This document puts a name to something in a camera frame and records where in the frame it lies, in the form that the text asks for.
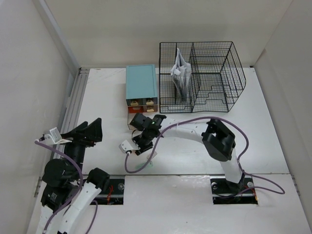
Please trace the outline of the white instruction booklet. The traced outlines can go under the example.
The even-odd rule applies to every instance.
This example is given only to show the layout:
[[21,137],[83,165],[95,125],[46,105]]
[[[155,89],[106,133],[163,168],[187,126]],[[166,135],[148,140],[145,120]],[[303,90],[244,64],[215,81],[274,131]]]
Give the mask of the white instruction booklet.
[[191,78],[191,64],[187,63],[179,48],[176,48],[176,58],[175,64],[171,69],[171,76],[180,96],[181,101],[185,102],[187,100],[187,92],[189,87],[189,81]]

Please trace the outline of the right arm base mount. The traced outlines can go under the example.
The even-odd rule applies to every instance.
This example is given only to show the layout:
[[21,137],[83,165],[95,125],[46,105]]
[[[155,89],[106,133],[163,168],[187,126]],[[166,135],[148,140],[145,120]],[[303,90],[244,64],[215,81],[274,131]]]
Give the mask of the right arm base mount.
[[225,176],[212,176],[210,182],[214,205],[258,204],[254,188],[240,194],[241,191],[254,186],[250,176],[244,178],[240,187],[228,182]]

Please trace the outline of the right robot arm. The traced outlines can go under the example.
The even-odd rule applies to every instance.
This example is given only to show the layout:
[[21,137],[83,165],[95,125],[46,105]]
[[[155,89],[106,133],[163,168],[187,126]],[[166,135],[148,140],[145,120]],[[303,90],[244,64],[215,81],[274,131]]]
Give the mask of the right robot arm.
[[203,122],[205,117],[192,120],[178,121],[166,115],[155,115],[153,118],[137,113],[130,122],[141,133],[133,138],[138,146],[134,150],[140,155],[152,150],[147,162],[137,169],[137,172],[145,168],[156,151],[156,145],[160,138],[177,137],[195,141],[204,145],[208,155],[219,161],[225,174],[226,187],[231,192],[238,192],[244,185],[244,173],[238,165],[235,155],[235,135],[218,117],[208,117],[209,121]]

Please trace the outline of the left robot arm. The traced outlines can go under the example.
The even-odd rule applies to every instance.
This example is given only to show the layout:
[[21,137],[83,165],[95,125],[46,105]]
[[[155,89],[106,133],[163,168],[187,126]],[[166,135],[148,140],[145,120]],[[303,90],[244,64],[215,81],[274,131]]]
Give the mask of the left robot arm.
[[113,192],[110,175],[100,168],[92,169],[87,178],[82,175],[85,150],[102,141],[102,119],[87,121],[61,134],[57,128],[43,133],[35,144],[56,154],[47,162],[42,181],[46,184],[41,197],[38,234],[72,234],[78,222],[96,197]]

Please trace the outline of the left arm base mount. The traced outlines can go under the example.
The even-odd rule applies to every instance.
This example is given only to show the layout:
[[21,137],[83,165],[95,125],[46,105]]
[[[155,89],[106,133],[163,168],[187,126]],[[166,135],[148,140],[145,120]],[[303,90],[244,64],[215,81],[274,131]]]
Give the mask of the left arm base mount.
[[94,199],[98,205],[123,205],[125,177],[113,177],[109,187]]

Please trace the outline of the grey white eraser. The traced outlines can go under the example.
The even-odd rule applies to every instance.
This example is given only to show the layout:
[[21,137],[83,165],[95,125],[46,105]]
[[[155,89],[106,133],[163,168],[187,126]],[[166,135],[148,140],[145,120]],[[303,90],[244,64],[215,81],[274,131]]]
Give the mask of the grey white eraser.
[[157,155],[157,152],[154,152],[153,154],[150,153],[150,154],[148,154],[147,159],[151,159],[152,160],[156,155]]

